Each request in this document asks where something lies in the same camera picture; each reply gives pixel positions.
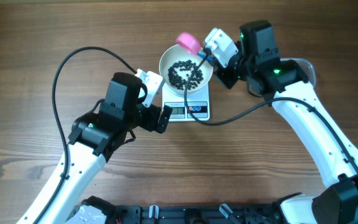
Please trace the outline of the pink scoop blue handle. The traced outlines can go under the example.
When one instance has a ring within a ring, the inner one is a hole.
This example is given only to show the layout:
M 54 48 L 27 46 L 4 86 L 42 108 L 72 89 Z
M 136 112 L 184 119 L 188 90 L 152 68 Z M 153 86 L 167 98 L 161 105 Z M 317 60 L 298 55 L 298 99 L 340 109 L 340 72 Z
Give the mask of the pink scoop blue handle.
M 210 56 L 206 56 L 206 54 L 203 54 L 200 52 L 201 50 L 201 44 L 197 38 L 195 38 L 193 35 L 187 32 L 182 32 L 177 38 L 176 43 L 186 50 L 188 53 L 192 55 L 197 55 L 201 57 L 202 59 L 206 59 L 208 62 L 213 62 L 213 58 Z

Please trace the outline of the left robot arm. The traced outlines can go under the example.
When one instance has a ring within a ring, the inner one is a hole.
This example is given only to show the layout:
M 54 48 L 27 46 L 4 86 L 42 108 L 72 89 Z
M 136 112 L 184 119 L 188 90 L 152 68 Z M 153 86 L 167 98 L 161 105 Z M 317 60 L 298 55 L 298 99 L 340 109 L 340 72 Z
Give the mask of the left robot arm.
M 171 108 L 152 104 L 165 81 L 154 72 L 118 72 L 105 98 L 75 120 L 54 172 L 19 223 L 65 223 L 75 203 L 136 127 L 163 133 Z

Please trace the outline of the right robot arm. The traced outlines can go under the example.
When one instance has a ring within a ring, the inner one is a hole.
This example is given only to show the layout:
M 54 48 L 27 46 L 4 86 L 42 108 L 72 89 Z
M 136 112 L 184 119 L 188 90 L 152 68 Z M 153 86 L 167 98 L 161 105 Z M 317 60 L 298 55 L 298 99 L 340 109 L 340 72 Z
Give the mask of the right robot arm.
M 292 127 L 314 160 L 325 189 L 297 194 L 280 203 L 287 223 L 358 223 L 358 149 L 319 101 L 311 75 L 293 59 L 282 59 L 272 25 L 254 21 L 233 41 L 213 29 L 204 44 L 216 61 L 217 76 L 231 88 L 239 80 Z

